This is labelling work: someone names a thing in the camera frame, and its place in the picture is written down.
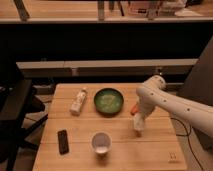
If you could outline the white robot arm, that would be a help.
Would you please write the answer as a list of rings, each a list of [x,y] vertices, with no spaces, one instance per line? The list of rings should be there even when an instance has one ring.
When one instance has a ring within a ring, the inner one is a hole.
[[[138,111],[133,117],[133,128],[141,132],[146,118],[159,106],[213,138],[213,107],[166,93],[165,87],[164,78],[154,75],[136,88]]]

